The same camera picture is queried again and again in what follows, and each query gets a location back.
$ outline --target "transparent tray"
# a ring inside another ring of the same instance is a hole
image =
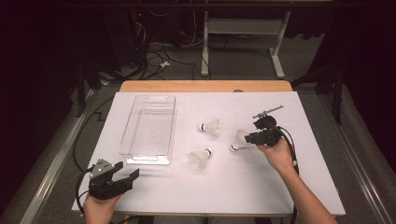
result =
[[[175,96],[136,96],[120,144],[127,163],[169,164]]]

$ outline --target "black mechanical device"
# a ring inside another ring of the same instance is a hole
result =
[[[99,159],[90,174],[90,194],[99,200],[106,200],[123,194],[133,188],[133,182],[139,177],[139,169],[132,172],[128,177],[113,181],[113,175],[122,169],[122,161],[115,165]]]
[[[256,145],[267,145],[268,147],[273,147],[279,141],[279,138],[282,136],[282,132],[279,130],[280,127],[276,126],[276,120],[268,116],[267,114],[282,108],[283,105],[264,111],[253,118],[259,118],[255,122],[253,122],[254,126],[257,129],[261,130],[257,133],[250,133],[249,135],[245,136],[245,140],[248,143],[256,144]]]

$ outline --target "white tabletop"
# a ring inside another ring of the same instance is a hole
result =
[[[231,152],[238,129],[256,132],[252,116],[274,107],[277,125],[293,137],[300,174],[331,214],[344,215],[337,190],[318,148],[296,92],[118,92],[111,106],[90,164],[99,158],[124,161],[118,152],[136,95],[175,95],[176,124],[170,165],[130,165],[118,171],[121,179],[139,168],[134,188],[116,204],[115,211],[147,215],[285,216],[293,202],[277,172],[254,146]],[[198,123],[220,119],[221,134],[201,133]],[[213,155],[204,170],[188,159],[192,151],[210,147]],[[80,192],[88,189],[86,176]]]

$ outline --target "person's left hand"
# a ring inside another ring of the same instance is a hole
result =
[[[98,200],[87,195],[84,202],[84,212],[88,224],[108,224],[113,217],[113,210],[121,195],[107,200]]]

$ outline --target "human hand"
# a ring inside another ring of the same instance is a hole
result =
[[[85,217],[88,224],[108,224],[113,216],[114,206],[121,195],[107,200],[98,200],[87,195],[84,202]]]
[[[281,175],[290,169],[294,170],[289,145],[283,137],[273,147],[257,145],[257,148],[265,154],[270,165]]]

